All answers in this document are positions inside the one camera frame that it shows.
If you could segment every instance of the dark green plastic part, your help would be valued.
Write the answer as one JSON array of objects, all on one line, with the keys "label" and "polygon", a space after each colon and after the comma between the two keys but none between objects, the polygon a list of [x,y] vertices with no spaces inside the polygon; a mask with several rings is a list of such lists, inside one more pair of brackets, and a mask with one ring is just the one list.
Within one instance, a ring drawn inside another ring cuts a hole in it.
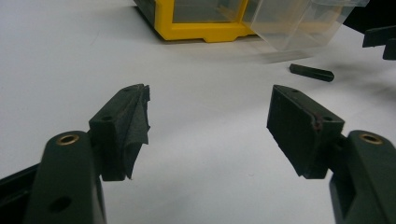
[{"label": "dark green plastic part", "polygon": [[290,65],[290,71],[296,75],[312,77],[322,81],[331,82],[334,80],[334,74],[331,71],[302,66],[299,64],[292,63]]},{"label": "dark green plastic part", "polygon": [[353,131],[343,147],[352,185],[330,183],[337,224],[396,223],[396,150],[375,133]]},{"label": "dark green plastic part", "polygon": [[386,45],[387,41],[392,38],[396,38],[396,26],[370,29],[364,33],[363,47]]},{"label": "dark green plastic part", "polygon": [[324,178],[324,156],[338,141],[344,121],[295,89],[275,85],[267,128],[298,175]]},{"label": "dark green plastic part", "polygon": [[142,144],[148,144],[149,86],[124,88],[90,120],[92,143],[100,149],[104,181],[131,178]]},{"label": "dark green plastic part", "polygon": [[22,223],[38,164],[0,180],[0,223]]},{"label": "dark green plastic part", "polygon": [[384,49],[384,60],[396,60],[396,38],[389,39]]},{"label": "dark green plastic part", "polygon": [[[76,141],[60,144],[67,136]],[[102,200],[89,135],[61,133],[46,145],[23,223],[105,224]]]}]

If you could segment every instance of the white surface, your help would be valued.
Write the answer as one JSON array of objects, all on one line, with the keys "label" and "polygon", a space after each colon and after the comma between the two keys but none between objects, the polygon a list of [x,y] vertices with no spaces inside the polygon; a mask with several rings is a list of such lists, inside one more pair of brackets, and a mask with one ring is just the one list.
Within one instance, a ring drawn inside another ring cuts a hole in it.
[{"label": "white surface", "polygon": [[[133,180],[104,183],[108,223],[334,223],[328,182],[298,177],[266,130],[274,84],[396,142],[396,63],[342,27],[322,50],[258,37],[163,42],[130,0],[0,0],[0,177],[40,161],[57,133],[119,89],[149,84],[149,145]],[[326,83],[290,63],[332,70]]]}]

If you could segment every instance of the clamp jaw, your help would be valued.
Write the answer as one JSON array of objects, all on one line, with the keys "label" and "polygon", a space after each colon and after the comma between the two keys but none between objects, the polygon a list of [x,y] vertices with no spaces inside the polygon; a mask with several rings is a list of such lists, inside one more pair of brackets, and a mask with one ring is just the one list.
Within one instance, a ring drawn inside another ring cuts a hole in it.
[{"label": "clamp jaw", "polygon": [[323,179],[330,169],[337,224],[396,223],[396,150],[366,131],[341,135],[344,121],[305,94],[273,88],[267,128],[297,175]]},{"label": "clamp jaw", "polygon": [[103,181],[131,178],[148,144],[149,86],[117,92],[90,130],[52,137],[41,162],[0,181],[0,223],[105,224]]}]

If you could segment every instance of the brass insert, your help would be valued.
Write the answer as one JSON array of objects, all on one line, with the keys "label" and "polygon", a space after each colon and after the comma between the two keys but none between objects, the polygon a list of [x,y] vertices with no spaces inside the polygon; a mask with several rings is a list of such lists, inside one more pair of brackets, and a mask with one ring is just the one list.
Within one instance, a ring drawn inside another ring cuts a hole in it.
[{"label": "brass insert", "polygon": [[371,143],[374,145],[382,145],[384,143],[384,142],[382,142],[382,139],[379,138],[378,136],[368,134],[368,133],[361,134],[361,139],[367,143]]},{"label": "brass insert", "polygon": [[67,145],[71,145],[75,142],[77,142],[79,139],[79,136],[76,134],[68,134],[68,135],[64,135],[60,138],[58,138],[56,140],[56,144],[58,144],[59,146],[67,146]]}]

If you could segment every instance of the yellow frame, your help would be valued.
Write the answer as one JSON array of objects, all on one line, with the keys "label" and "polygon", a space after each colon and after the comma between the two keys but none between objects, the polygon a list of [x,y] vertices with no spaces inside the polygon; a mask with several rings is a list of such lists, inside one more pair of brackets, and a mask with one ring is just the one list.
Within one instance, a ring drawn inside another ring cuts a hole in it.
[{"label": "yellow frame", "polygon": [[236,21],[222,23],[173,23],[175,0],[156,0],[154,28],[165,40],[199,39],[207,43],[234,41],[254,35],[243,22],[248,0],[243,0]]}]

